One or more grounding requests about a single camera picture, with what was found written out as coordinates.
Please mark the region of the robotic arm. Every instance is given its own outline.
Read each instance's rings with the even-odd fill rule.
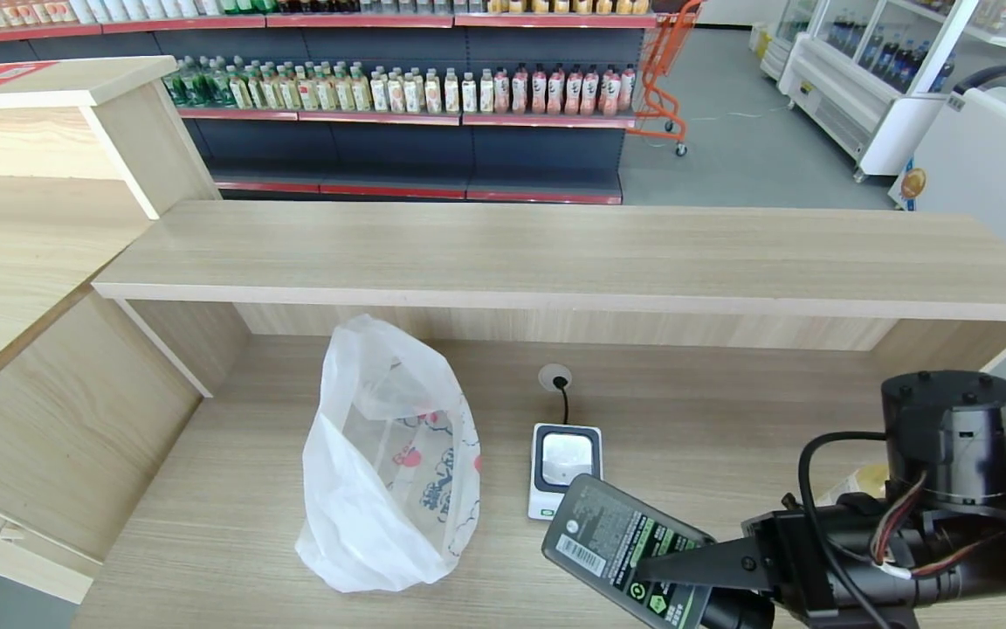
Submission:
[[[635,579],[711,586],[707,629],[770,629],[775,606],[814,629],[917,629],[919,606],[1006,594],[1006,380],[921,371],[882,396],[883,433],[803,450],[800,504],[787,494],[742,538],[643,559]],[[814,506],[811,458],[851,439],[886,441],[886,499]]]

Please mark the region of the white plastic bag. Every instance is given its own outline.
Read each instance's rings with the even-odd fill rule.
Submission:
[[[480,517],[480,438],[453,369],[366,314],[332,333],[302,466],[295,548],[341,593],[436,582]]]

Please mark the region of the gray floor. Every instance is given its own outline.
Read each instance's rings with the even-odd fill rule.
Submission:
[[[622,180],[631,204],[890,209],[890,180],[851,180],[847,155],[787,111],[763,77],[745,31],[691,33],[666,88],[690,124],[684,158],[628,136]],[[1006,361],[996,369],[1006,377]],[[0,629],[63,629],[75,606],[0,579]]]

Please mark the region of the display fridge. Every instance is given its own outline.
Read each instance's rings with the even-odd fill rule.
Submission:
[[[906,210],[974,215],[1006,241],[1006,67],[957,86],[889,194]]]
[[[759,64],[764,74],[775,81],[783,75],[783,67],[786,67],[786,60],[791,56],[794,40],[798,38],[799,32],[806,32],[810,28],[817,7],[818,0],[787,0],[783,16],[779,18],[778,27],[775,28],[774,38],[767,44],[764,60]]]
[[[856,161],[897,175],[959,80],[1006,64],[1006,0],[819,0],[778,87]]]

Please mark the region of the black cable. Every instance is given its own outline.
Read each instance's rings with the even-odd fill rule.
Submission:
[[[565,403],[565,419],[561,423],[569,426],[569,395],[566,394],[566,386],[569,386],[569,380],[566,380],[563,375],[554,375],[553,385],[561,391],[561,400]]]
[[[822,520],[818,518],[818,507],[814,506],[814,490],[810,486],[810,463],[814,459],[814,453],[817,453],[818,448],[825,446],[826,443],[833,443],[834,441],[885,440],[886,437],[882,433],[847,431],[847,433],[823,434],[821,437],[817,437],[810,443],[807,443],[806,447],[802,449],[802,455],[798,457],[798,492],[802,494],[802,510],[806,513],[806,518],[810,519],[810,527],[813,529],[814,537],[817,539],[818,549],[822,553],[822,559],[825,560],[827,565],[830,565],[830,570],[841,581],[841,585],[845,586],[845,590],[849,590],[849,594],[855,599],[856,605],[861,606],[864,612],[869,614],[871,621],[874,622],[878,629],[890,629],[889,622],[879,613],[879,610],[875,609],[875,605],[871,604],[871,600],[867,598],[867,594],[859,589],[859,586],[856,586],[856,582],[851,580],[849,574],[841,567],[841,562],[837,561],[836,554],[833,553],[833,546],[830,545],[830,541],[828,541],[825,534],[825,529],[822,528]]]

